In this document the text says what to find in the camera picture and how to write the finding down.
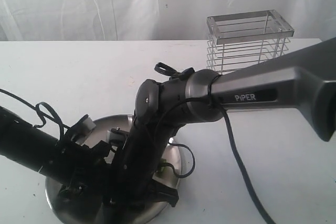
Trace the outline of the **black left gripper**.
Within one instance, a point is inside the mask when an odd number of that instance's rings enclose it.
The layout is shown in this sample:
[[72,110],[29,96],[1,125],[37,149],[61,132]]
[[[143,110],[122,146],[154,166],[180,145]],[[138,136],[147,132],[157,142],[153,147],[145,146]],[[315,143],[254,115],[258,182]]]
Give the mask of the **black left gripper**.
[[111,145],[104,141],[94,147],[57,141],[43,149],[45,157],[39,173],[70,188],[103,190],[109,181],[110,165],[105,158],[110,151]]

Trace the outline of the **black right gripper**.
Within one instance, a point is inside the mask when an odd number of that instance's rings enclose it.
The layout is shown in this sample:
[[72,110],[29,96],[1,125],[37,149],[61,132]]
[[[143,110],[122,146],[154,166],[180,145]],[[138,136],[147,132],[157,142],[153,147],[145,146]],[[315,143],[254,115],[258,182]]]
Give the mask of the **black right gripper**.
[[123,148],[117,149],[111,164],[109,197],[112,202],[166,202],[176,206],[177,189],[153,179],[170,137],[169,126],[131,127]]

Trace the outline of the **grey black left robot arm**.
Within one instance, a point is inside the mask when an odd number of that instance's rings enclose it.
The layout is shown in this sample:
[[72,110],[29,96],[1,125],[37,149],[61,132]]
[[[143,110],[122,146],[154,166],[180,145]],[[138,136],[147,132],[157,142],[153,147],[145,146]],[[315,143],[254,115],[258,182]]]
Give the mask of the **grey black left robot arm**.
[[92,148],[78,144],[95,127],[85,115],[58,140],[1,108],[1,155],[67,187],[102,190],[108,182],[104,159],[110,144],[100,141]]

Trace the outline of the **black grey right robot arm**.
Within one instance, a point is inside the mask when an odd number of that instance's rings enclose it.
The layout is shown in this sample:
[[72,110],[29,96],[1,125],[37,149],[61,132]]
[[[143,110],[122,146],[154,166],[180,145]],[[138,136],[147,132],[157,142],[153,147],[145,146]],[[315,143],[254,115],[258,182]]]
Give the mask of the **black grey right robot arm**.
[[227,110],[298,109],[317,136],[335,132],[335,39],[228,74],[209,69],[145,80],[135,99],[133,122],[111,164],[107,197],[116,204],[165,201],[175,189],[153,179],[171,137],[191,123],[215,122]]

